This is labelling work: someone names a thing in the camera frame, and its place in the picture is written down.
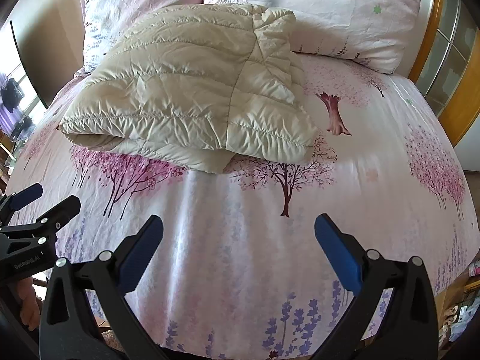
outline purple curtain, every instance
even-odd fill
[[[2,131],[11,137],[15,125],[22,120],[23,112],[18,108],[13,110],[13,113],[10,113],[8,109],[5,108],[3,103],[0,103],[0,127]]]
[[[0,89],[2,89],[8,79],[5,73],[0,71]],[[14,108],[13,112],[10,112],[8,109],[5,108],[2,102],[2,97],[0,96],[0,128],[2,131],[11,137],[11,133],[13,132],[16,124],[22,120],[23,112],[20,111],[18,108]]]

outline floor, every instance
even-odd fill
[[[480,222],[480,172],[465,172],[465,177],[472,194],[477,218]]]

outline fitted sheet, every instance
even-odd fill
[[[385,258],[423,258],[434,293],[480,247],[460,164],[411,81],[352,61],[301,55],[305,108],[321,130],[309,164],[237,156],[221,175],[72,146],[58,131],[79,72],[33,133],[7,192],[39,182],[43,197],[15,214],[33,221],[74,194],[80,214],[58,233],[72,262],[114,250],[151,214],[164,238],[128,303],[155,342],[216,359],[312,354],[353,295],[314,237],[323,212]],[[376,332],[382,295],[365,337]],[[98,299],[92,308],[102,316]]]

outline folded jacket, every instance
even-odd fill
[[[235,153],[311,156],[295,16],[251,4],[177,5],[132,27],[85,80],[60,130],[98,151],[222,173]]]

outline window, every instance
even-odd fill
[[[461,0],[443,0],[437,34],[416,84],[436,116],[445,109],[462,79],[476,30]]]

